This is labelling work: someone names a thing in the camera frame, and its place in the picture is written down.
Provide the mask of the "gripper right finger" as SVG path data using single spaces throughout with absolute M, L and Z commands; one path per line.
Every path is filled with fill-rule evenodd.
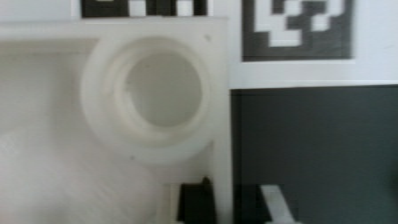
M 265 224 L 301 224 L 294 218 L 279 186 L 262 185 L 260 189 L 270 213 L 270 221 L 267 221 Z

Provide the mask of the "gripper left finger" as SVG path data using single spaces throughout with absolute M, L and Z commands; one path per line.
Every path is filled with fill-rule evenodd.
M 183 224 L 217 224 L 214 184 L 208 177 L 180 189 L 178 216 Z

